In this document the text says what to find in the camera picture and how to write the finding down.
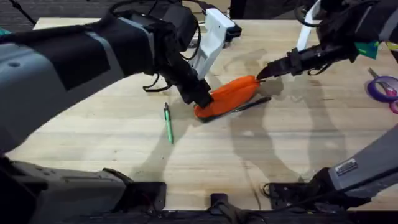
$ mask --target green pen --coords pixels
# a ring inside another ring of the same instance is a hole
[[[164,118],[166,119],[167,137],[169,138],[169,142],[173,144],[172,120],[170,118],[169,105],[167,103],[164,103]]]

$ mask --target wooden tabletop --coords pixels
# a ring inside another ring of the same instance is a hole
[[[36,28],[95,20],[40,19]],[[296,21],[237,23],[242,37],[222,51],[207,76],[214,89],[283,57],[300,32]],[[316,43],[311,36],[310,45]],[[308,181],[398,122],[364,90],[372,78],[369,67],[398,77],[398,64],[381,48],[377,60],[336,63],[315,77],[274,78],[258,93],[272,95],[272,101],[208,124],[195,119],[192,105],[174,87],[148,94],[142,86],[154,77],[133,75],[49,121],[9,156],[62,169],[111,167],[136,181],[165,181],[167,209],[205,209],[211,193],[224,192],[238,207],[267,210],[269,201],[259,191],[264,183]],[[167,140],[164,102],[170,105],[174,145]],[[397,210],[398,188],[360,209]]]

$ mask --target scissors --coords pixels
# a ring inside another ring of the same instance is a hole
[[[377,101],[389,103],[393,113],[398,114],[398,79],[390,76],[379,76],[369,68],[373,80],[368,84],[368,93]],[[379,84],[384,92],[377,89]]]

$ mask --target orange bag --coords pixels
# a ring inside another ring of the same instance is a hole
[[[259,86],[254,75],[237,78],[213,91],[214,102],[206,108],[196,105],[194,114],[203,122],[211,121],[249,101]]]

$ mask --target teal object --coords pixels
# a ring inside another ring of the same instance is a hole
[[[0,35],[4,35],[4,34],[10,34],[10,32],[8,30],[0,28]]]
[[[167,103],[164,103],[164,117],[166,119],[167,137],[169,142],[173,144],[172,120],[170,118],[169,105]]]
[[[355,43],[355,47],[361,55],[376,59],[380,43],[378,41],[370,43]]]

